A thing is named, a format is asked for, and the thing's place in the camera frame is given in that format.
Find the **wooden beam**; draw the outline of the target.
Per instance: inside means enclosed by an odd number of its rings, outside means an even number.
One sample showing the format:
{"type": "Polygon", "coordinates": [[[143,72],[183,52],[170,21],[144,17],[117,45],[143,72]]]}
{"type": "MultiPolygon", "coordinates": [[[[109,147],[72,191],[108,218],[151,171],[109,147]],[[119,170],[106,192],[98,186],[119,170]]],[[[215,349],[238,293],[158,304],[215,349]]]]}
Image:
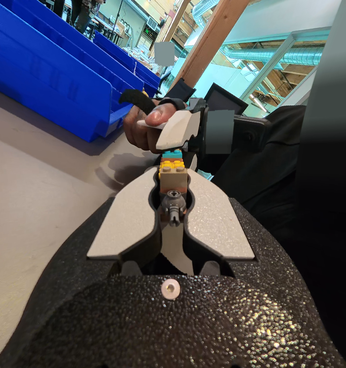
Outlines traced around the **wooden beam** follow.
{"type": "Polygon", "coordinates": [[[232,30],[249,0],[221,0],[177,73],[170,89],[183,78],[193,88],[232,30]]]}

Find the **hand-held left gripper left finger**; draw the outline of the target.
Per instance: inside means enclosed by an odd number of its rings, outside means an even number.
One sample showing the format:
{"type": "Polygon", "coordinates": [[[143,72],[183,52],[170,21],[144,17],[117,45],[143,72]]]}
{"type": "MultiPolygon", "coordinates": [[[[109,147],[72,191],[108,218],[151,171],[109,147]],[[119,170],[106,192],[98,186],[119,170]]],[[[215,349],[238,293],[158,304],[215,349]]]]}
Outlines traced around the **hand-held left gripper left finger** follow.
{"type": "Polygon", "coordinates": [[[161,231],[152,194],[158,168],[125,186],[112,205],[87,253],[95,260],[153,260],[161,251],[161,231]]]}

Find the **multicoloured lego build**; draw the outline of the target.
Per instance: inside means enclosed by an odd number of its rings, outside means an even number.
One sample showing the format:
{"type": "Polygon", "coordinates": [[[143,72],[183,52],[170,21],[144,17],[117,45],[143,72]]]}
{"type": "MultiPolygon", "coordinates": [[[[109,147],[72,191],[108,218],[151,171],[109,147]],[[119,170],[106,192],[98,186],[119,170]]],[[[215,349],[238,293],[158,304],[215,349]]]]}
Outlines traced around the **multicoloured lego build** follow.
{"type": "Polygon", "coordinates": [[[163,152],[159,168],[161,219],[178,227],[187,211],[188,171],[181,149],[163,152]]]}

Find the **blue plastic bin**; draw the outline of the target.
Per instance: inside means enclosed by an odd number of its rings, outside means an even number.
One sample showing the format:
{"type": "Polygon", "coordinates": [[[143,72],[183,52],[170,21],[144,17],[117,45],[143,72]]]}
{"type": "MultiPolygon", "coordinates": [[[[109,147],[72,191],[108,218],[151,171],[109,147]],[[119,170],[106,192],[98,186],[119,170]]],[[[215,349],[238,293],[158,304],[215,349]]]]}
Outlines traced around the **blue plastic bin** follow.
{"type": "Polygon", "coordinates": [[[144,66],[142,62],[129,56],[125,50],[108,40],[100,32],[95,32],[93,42],[135,76],[139,77],[144,82],[144,91],[150,98],[155,96],[161,81],[160,77],[144,66]]]}
{"type": "Polygon", "coordinates": [[[107,80],[117,92],[122,93],[126,89],[143,90],[142,79],[39,1],[0,0],[0,4],[107,80]]]}
{"type": "Polygon", "coordinates": [[[114,131],[131,104],[113,107],[109,82],[2,10],[0,92],[87,142],[114,131]]]}

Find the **person's right hand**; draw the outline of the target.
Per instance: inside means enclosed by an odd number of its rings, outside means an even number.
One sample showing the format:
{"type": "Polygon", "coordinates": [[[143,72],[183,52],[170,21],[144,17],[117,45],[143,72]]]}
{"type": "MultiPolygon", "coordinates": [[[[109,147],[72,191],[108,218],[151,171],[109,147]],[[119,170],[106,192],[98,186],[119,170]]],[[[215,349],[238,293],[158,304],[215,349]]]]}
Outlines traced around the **person's right hand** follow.
{"type": "Polygon", "coordinates": [[[161,150],[156,148],[156,143],[161,130],[155,127],[167,122],[176,112],[176,108],[171,103],[158,105],[157,100],[152,101],[156,107],[148,115],[137,106],[132,106],[123,120],[123,128],[129,143],[144,151],[160,154],[161,150]]]}

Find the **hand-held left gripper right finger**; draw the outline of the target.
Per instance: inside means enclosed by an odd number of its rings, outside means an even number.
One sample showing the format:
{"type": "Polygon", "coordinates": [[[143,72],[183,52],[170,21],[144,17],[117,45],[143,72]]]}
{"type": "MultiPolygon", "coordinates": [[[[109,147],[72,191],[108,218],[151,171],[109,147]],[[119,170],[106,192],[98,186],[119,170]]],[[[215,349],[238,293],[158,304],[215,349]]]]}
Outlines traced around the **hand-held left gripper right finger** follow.
{"type": "Polygon", "coordinates": [[[193,208],[187,213],[187,234],[225,260],[253,260],[255,254],[228,196],[211,181],[188,170],[193,208]]]}

